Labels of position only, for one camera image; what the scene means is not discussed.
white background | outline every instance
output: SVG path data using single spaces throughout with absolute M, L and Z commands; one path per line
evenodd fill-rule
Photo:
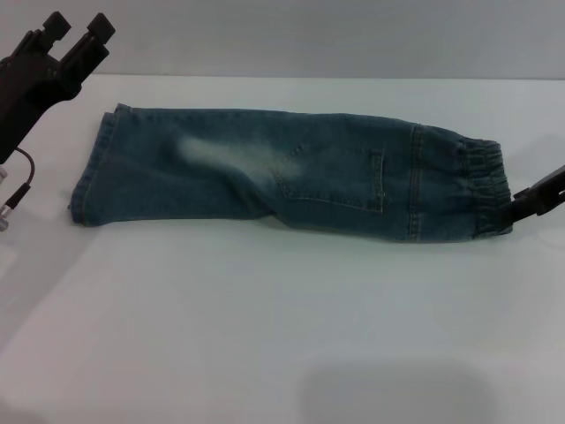
M 0 236 L 2 424 L 562 424 L 565 207 L 469 243 L 272 220 L 70 224 L 104 111 L 399 117 L 502 144 L 515 193 L 563 163 L 565 84 L 94 76 L 23 143 Z M 14 156 L 5 199 L 28 173 Z
M 117 29 L 105 73 L 388 78 L 565 76 L 562 0 L 0 0 L 0 56 L 59 10 Z

white wall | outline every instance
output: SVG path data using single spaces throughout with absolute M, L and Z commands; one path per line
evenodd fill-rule
M 117 28 L 110 73 L 565 76 L 562 0 L 0 0 L 0 56 L 54 10 Z

back pocket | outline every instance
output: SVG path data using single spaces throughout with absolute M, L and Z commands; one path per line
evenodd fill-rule
M 380 150 L 303 144 L 271 169 L 290 201 L 325 201 L 382 213 Z

blue denim jeans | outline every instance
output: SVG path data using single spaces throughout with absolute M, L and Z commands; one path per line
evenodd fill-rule
M 511 231 L 500 145 L 397 119 L 263 110 L 104 115 L 72 195 L 88 226 L 257 219 L 409 241 Z

white table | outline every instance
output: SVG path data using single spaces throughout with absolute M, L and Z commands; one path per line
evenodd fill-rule
M 349 112 L 502 144 L 512 191 L 565 163 L 565 82 L 95 76 L 22 144 L 0 235 L 2 424 L 532 424 L 565 415 L 565 207 L 400 245 L 272 221 L 84 229 L 104 111 Z M 28 173 L 5 165 L 4 200 Z

